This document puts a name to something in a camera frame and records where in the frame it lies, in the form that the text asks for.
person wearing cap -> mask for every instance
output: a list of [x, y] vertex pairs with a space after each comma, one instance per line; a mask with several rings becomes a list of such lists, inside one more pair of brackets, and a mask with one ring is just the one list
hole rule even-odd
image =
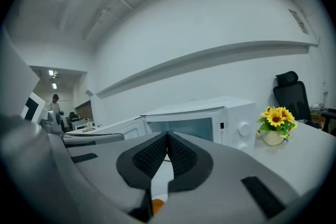
[[[59, 113], [60, 115], [64, 115], [63, 111], [59, 107], [59, 104], [57, 102], [58, 100], [59, 100], [58, 94], [55, 93], [52, 96], [52, 101], [47, 104], [46, 108], [48, 110], [53, 110], [55, 113]], [[63, 120], [61, 120], [61, 127], [62, 127], [62, 131], [64, 132], [65, 128], [64, 128], [64, 122], [63, 122]]]

potted plant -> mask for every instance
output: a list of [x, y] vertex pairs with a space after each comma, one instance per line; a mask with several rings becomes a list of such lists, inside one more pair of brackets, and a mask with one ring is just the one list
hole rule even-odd
[[261, 123], [257, 134], [260, 135], [260, 131], [265, 131], [263, 140], [269, 146], [279, 145], [284, 140], [288, 142], [288, 139], [291, 137], [289, 132], [298, 126], [298, 123], [294, 119], [292, 113], [286, 108], [267, 107], [266, 111], [261, 113], [261, 118], [257, 121]]

wall vent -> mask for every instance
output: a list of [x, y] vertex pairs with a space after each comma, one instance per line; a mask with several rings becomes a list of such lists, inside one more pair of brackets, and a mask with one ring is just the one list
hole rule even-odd
[[294, 10], [288, 9], [289, 12], [293, 15], [294, 19], [297, 21], [299, 27], [301, 28], [302, 32], [304, 32], [305, 34], [308, 34], [305, 25], [303, 24], [303, 22], [301, 21], [299, 15], [297, 14], [297, 12], [295, 12]]

white microwave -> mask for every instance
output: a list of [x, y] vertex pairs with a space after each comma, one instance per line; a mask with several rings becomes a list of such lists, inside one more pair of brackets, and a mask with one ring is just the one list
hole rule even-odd
[[114, 133], [122, 134], [124, 139], [131, 139], [153, 132], [172, 131], [235, 147], [251, 155], [257, 130], [256, 119], [255, 103], [232, 97], [217, 97], [167, 105], [101, 128], [72, 131], [65, 134], [64, 142], [106, 143], [111, 141]]

white vase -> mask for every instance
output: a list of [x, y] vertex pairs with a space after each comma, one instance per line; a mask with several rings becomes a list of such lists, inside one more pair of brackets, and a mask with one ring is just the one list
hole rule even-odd
[[284, 138], [281, 137], [282, 131], [268, 131], [264, 134], [262, 139], [269, 146], [277, 146], [280, 145]]

